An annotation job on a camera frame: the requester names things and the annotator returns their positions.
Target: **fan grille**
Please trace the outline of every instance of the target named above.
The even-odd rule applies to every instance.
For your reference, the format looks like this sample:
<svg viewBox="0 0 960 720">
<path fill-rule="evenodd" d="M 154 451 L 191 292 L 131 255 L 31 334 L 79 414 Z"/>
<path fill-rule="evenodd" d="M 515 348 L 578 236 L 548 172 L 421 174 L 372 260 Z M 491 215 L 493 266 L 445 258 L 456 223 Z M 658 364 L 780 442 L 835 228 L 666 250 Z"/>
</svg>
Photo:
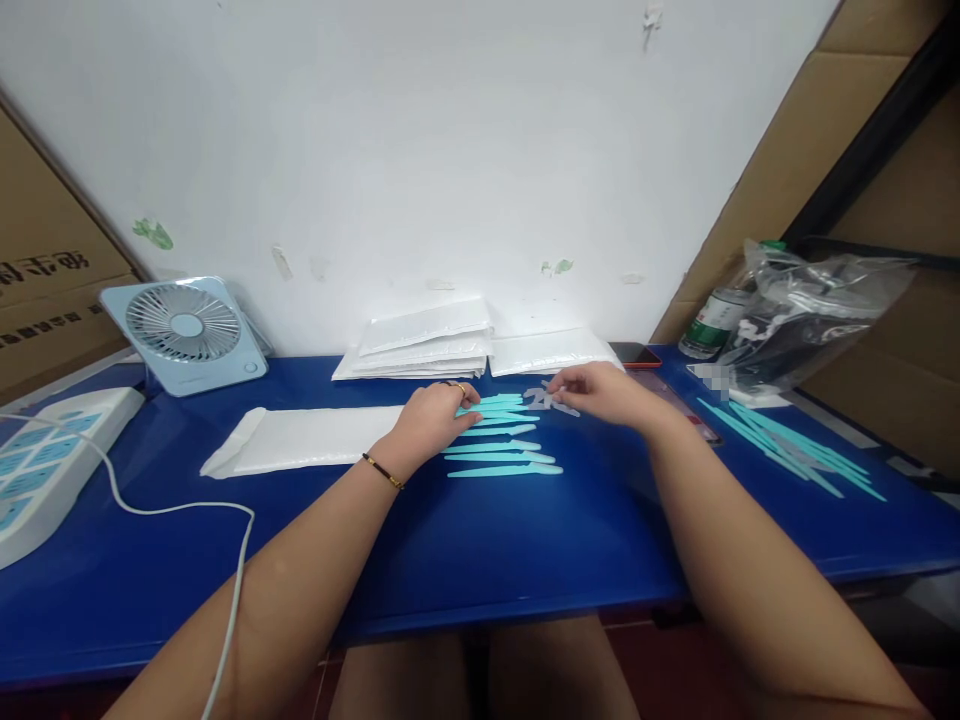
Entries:
<svg viewBox="0 0 960 720">
<path fill-rule="evenodd" d="M 193 337 L 174 330 L 178 316 L 190 316 L 202 328 Z M 207 362 L 223 357 L 240 342 L 240 320 L 223 301 L 189 285 L 147 288 L 127 306 L 127 327 L 134 338 L 161 357 Z"/>
</svg>

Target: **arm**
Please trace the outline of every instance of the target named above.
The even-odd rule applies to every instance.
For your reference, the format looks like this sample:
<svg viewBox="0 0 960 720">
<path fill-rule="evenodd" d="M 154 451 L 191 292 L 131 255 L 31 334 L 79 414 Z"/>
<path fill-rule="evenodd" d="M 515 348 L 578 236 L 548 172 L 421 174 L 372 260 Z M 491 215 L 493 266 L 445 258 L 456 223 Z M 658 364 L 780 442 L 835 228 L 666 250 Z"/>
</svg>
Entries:
<svg viewBox="0 0 960 720">
<path fill-rule="evenodd" d="M 681 413 L 609 363 L 568 368 L 548 391 L 644 435 L 694 599 L 763 691 L 762 710 L 927 717 L 846 603 Z"/>
<path fill-rule="evenodd" d="M 480 419 L 463 384 L 420 388 L 370 456 L 401 482 Z M 214 717 L 272 717 L 323 657 L 398 490 L 354 465 L 247 564 Z M 233 578 L 187 620 L 105 716 L 199 718 L 220 660 Z"/>
</svg>

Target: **smartphone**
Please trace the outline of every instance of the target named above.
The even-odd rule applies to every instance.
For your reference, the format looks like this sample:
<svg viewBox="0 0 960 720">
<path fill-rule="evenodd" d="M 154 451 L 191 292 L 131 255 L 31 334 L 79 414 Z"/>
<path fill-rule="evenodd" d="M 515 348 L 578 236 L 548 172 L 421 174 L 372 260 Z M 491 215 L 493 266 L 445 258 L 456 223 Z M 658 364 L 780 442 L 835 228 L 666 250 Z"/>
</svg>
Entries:
<svg viewBox="0 0 960 720">
<path fill-rule="evenodd" d="M 610 347 L 624 367 L 647 368 L 663 365 L 663 360 L 643 343 L 610 343 Z"/>
</svg>

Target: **floor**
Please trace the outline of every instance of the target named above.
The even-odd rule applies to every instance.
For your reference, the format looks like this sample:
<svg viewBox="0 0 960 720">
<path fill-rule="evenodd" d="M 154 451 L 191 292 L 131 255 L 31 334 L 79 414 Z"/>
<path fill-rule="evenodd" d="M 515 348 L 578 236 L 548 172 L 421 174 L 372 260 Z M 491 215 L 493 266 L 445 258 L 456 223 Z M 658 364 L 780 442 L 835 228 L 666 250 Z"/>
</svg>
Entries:
<svg viewBox="0 0 960 720">
<path fill-rule="evenodd" d="M 737 690 L 731 658 L 702 623 L 659 630 L 643 611 L 601 614 L 644 720 L 741 720 L 748 715 Z M 324 660 L 278 716 L 281 720 L 325 720 L 340 677 L 343 654 Z M 945 691 L 956 677 L 937 671 L 904 671 L 935 716 L 960 716 L 960 699 Z M 126 683 L 110 681 L 0 695 L 0 717 L 31 720 L 97 720 Z"/>
</svg>

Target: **white wall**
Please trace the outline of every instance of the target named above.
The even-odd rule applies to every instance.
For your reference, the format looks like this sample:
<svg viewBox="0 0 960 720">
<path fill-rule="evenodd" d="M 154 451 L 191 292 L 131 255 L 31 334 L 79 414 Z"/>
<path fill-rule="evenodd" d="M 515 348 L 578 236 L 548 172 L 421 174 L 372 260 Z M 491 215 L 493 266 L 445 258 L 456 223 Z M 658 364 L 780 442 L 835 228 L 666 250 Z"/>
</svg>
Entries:
<svg viewBox="0 0 960 720">
<path fill-rule="evenodd" d="M 0 88 L 282 354 L 478 293 L 645 340 L 835 4 L 665 0 L 644 52 L 645 1 L 5 0 Z"/>
</svg>

